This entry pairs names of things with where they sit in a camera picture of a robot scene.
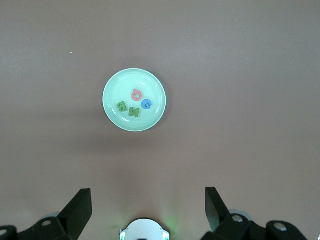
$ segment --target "silver bolt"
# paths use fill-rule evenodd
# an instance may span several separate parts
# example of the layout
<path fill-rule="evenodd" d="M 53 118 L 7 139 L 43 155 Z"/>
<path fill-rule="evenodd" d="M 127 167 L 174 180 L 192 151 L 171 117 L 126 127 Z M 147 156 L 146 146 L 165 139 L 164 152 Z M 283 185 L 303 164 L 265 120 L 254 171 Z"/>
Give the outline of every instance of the silver bolt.
<path fill-rule="evenodd" d="M 5 235 L 8 232 L 7 229 L 0 230 L 0 236 Z"/>
<path fill-rule="evenodd" d="M 275 227 L 276 229 L 278 229 L 279 231 L 282 231 L 282 232 L 287 231 L 286 226 L 283 225 L 281 222 L 276 222 L 276 223 L 274 224 L 274 227 Z"/>
<path fill-rule="evenodd" d="M 51 224 L 51 220 L 47 220 L 47 221 L 44 221 L 42 224 L 41 224 L 41 226 L 42 227 L 45 227 L 45 226 L 48 226 L 48 225 L 50 225 Z"/>
<path fill-rule="evenodd" d="M 233 221 L 237 222 L 237 223 L 242 223 L 244 220 L 242 219 L 242 217 L 240 217 L 239 215 L 234 215 L 232 217 Z"/>

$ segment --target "round plate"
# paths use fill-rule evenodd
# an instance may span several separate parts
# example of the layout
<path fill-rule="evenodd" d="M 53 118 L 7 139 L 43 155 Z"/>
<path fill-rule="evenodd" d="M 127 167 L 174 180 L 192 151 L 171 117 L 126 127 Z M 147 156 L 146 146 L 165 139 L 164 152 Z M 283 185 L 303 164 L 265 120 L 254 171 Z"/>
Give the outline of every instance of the round plate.
<path fill-rule="evenodd" d="M 153 127 L 166 109 L 166 93 L 150 72 L 129 68 L 116 73 L 107 82 L 102 96 L 108 118 L 130 132 Z"/>

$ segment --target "white device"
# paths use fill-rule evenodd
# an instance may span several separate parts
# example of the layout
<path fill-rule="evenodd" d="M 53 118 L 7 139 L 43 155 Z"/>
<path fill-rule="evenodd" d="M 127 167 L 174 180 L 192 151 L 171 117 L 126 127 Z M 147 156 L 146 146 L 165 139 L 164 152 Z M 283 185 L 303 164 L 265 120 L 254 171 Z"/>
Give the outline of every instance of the white device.
<path fill-rule="evenodd" d="M 120 230 L 120 240 L 169 240 L 169 238 L 169 232 L 148 218 L 135 220 L 126 230 Z"/>

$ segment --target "teal plate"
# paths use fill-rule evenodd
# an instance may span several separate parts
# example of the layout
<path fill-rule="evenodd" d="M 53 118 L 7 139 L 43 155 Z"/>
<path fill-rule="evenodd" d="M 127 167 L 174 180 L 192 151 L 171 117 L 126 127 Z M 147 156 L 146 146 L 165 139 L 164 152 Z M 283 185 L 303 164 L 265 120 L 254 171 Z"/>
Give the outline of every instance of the teal plate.
<path fill-rule="evenodd" d="M 150 72 L 129 68 L 116 73 L 107 82 L 102 96 L 108 118 L 130 132 L 152 128 L 166 109 L 166 93 Z"/>

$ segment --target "gray surface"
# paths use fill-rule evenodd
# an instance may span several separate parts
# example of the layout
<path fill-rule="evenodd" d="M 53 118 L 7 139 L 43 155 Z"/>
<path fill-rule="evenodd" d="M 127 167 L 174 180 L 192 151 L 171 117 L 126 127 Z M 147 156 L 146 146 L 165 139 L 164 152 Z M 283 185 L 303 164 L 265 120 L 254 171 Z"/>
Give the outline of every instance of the gray surface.
<path fill-rule="evenodd" d="M 205 187 L 262 226 L 320 234 L 320 2 L 2 0 L 0 225 L 20 231 L 91 188 L 80 239 L 136 217 L 209 230 Z M 117 128 L 108 79 L 156 75 L 167 109 Z"/>

